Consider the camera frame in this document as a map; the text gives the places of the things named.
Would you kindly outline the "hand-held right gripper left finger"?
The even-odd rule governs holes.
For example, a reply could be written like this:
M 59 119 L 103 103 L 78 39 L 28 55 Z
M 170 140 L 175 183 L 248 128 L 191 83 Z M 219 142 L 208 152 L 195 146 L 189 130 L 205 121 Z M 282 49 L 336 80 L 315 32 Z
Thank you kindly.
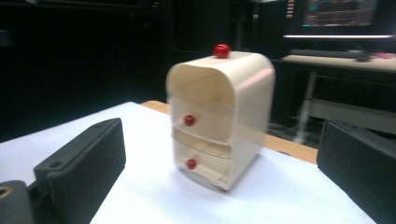
M 34 168 L 35 220 L 89 224 L 125 163 L 121 119 L 92 125 Z

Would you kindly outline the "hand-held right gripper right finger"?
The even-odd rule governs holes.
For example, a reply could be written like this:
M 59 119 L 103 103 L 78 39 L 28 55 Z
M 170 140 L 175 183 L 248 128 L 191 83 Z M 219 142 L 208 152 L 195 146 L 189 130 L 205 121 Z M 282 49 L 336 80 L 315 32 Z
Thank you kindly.
M 319 170 L 377 224 L 396 224 L 396 144 L 352 124 L 325 121 Z

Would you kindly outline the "cream plastic drawer cabinet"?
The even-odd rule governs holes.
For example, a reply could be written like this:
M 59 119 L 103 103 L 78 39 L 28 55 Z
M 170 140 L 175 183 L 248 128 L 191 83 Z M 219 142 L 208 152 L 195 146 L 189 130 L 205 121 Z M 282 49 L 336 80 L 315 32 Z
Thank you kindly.
M 266 57 L 243 51 L 232 51 L 227 59 L 208 56 L 178 63 L 168 72 L 167 102 L 171 94 L 197 101 L 215 97 L 234 100 L 233 138 L 226 145 L 231 147 L 233 157 L 229 173 L 231 186 L 223 190 L 233 188 L 263 146 L 275 82 L 275 68 Z M 216 186 L 198 175 L 182 171 Z

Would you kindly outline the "clear-front drawer with red knob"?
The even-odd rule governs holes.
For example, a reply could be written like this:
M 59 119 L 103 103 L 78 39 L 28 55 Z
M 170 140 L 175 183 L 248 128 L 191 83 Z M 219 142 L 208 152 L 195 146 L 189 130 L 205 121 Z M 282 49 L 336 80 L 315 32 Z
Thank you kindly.
M 233 98 L 215 97 L 197 101 L 171 94 L 168 104 L 174 127 L 215 143 L 231 143 L 235 114 Z

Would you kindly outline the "white table board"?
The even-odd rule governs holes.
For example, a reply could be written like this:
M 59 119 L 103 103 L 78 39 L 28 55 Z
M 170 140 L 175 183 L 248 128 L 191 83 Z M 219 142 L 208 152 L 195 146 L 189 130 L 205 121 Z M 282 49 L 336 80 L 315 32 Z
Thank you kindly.
M 263 148 L 230 191 L 173 163 L 169 118 L 125 103 L 0 143 L 0 182 L 34 167 L 93 124 L 120 118 L 127 161 L 92 224 L 375 224 L 316 165 Z

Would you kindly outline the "black keyboard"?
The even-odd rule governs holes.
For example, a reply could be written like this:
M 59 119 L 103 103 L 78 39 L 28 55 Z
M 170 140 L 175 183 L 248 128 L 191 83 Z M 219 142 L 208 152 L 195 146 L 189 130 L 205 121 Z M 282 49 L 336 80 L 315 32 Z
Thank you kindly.
M 366 54 L 362 52 L 315 50 L 315 49 L 292 49 L 290 51 L 290 55 L 345 58 L 345 59 L 358 59 L 360 57 L 366 57 Z

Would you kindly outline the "cream drawer with red knob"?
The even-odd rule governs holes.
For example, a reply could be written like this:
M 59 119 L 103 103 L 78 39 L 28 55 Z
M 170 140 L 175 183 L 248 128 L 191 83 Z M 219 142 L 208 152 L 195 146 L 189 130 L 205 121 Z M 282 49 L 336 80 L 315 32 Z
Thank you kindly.
M 221 189 L 229 189 L 231 147 L 198 138 L 176 128 L 172 131 L 175 164 Z

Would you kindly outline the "computer monitor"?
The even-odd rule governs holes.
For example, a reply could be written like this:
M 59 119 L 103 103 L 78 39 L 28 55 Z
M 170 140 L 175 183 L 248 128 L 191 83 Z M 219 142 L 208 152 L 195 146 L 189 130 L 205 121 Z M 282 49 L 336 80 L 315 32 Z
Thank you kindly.
M 288 39 L 392 39 L 396 0 L 288 0 Z

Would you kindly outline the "red ball knob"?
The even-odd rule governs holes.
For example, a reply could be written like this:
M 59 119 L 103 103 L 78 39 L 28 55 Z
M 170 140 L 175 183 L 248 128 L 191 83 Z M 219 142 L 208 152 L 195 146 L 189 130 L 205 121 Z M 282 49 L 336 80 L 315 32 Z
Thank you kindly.
M 227 59 L 230 55 L 231 47 L 228 44 L 217 44 L 213 48 L 213 54 L 218 59 Z

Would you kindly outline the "desk with white metal frame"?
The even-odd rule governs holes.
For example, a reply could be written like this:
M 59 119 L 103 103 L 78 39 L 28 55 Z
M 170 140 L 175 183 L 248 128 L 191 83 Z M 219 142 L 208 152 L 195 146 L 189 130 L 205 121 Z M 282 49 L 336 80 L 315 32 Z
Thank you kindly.
M 310 117 L 340 119 L 371 130 L 396 134 L 396 112 L 325 101 L 313 96 L 318 77 L 367 80 L 396 87 L 396 58 L 358 62 L 354 59 L 289 55 L 282 59 L 282 63 L 304 69 L 309 74 L 294 142 L 302 144 L 305 141 L 305 128 Z

